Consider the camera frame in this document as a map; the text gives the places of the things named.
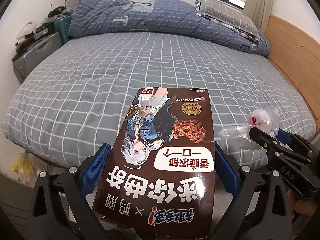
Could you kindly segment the right hand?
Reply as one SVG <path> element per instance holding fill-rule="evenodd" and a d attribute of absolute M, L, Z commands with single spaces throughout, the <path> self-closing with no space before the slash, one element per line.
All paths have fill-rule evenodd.
<path fill-rule="evenodd" d="M 291 218 L 295 217 L 295 213 L 312 217 L 317 210 L 318 205 L 313 200 L 302 200 L 296 197 L 296 194 L 289 189 L 287 192 L 289 200 Z"/>

